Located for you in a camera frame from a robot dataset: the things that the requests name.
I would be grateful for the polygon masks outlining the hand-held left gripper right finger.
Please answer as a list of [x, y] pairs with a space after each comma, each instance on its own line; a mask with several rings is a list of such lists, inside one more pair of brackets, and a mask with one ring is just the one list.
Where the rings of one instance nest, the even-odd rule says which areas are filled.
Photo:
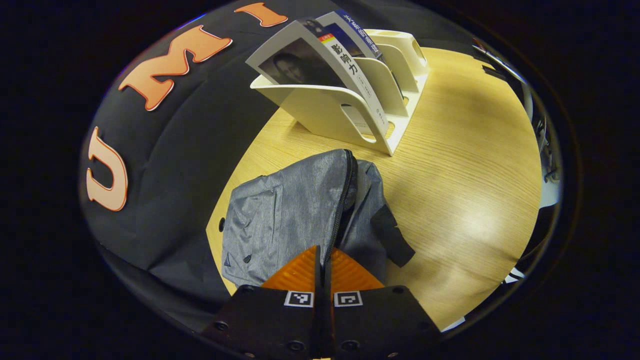
[[334, 248], [325, 262], [325, 356], [332, 360], [410, 360], [441, 330], [404, 285], [385, 286]]

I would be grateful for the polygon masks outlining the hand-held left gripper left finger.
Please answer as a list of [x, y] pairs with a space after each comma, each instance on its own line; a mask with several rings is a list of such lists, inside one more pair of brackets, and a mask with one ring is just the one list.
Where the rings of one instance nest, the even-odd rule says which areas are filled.
[[240, 360], [310, 360], [314, 291], [241, 285], [203, 330]]

